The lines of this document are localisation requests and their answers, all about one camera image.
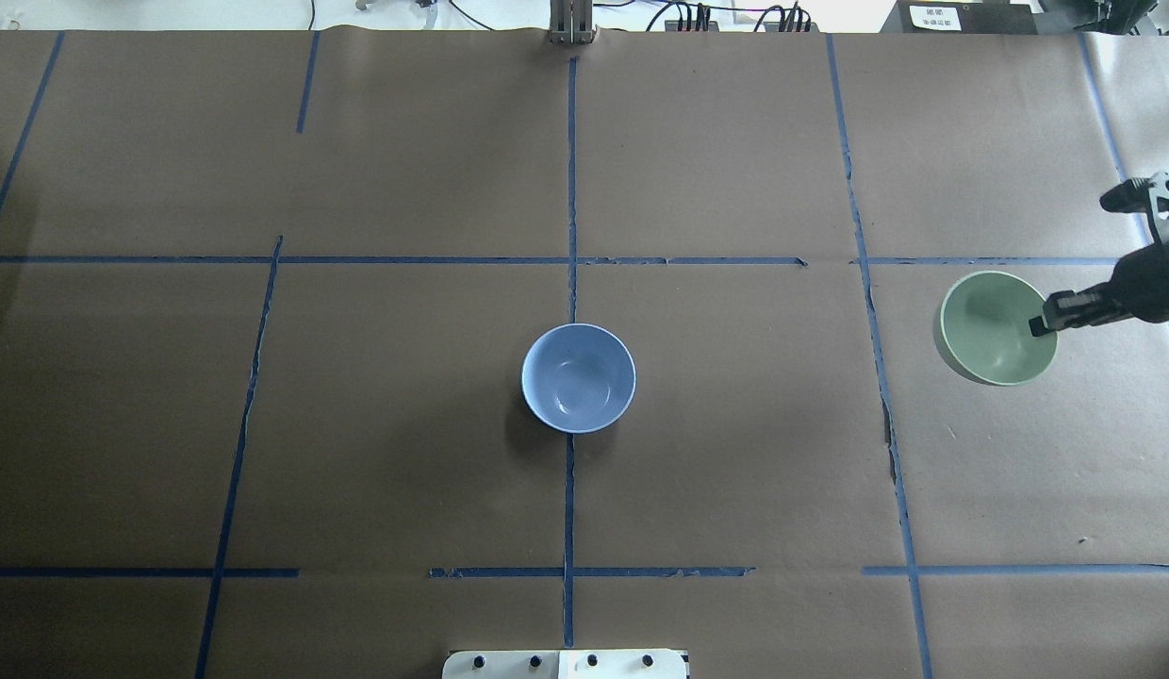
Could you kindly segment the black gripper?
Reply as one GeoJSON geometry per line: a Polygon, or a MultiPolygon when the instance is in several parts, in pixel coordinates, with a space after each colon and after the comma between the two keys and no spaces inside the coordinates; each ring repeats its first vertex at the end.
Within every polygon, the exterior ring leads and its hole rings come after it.
{"type": "Polygon", "coordinates": [[[1119,321],[1169,323],[1169,243],[1155,243],[1119,258],[1106,293],[1090,289],[1051,293],[1040,314],[1029,318],[1032,337],[1105,325],[1116,306],[1119,321]]]}

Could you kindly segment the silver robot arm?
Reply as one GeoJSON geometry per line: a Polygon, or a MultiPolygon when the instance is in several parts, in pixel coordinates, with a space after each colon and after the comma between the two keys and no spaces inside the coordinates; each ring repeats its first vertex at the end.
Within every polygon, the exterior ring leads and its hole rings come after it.
{"type": "Polygon", "coordinates": [[[1119,258],[1111,279],[1093,287],[1049,295],[1040,314],[1029,318],[1032,337],[1067,328],[1136,319],[1169,323],[1169,241],[1153,243],[1119,258]]]}

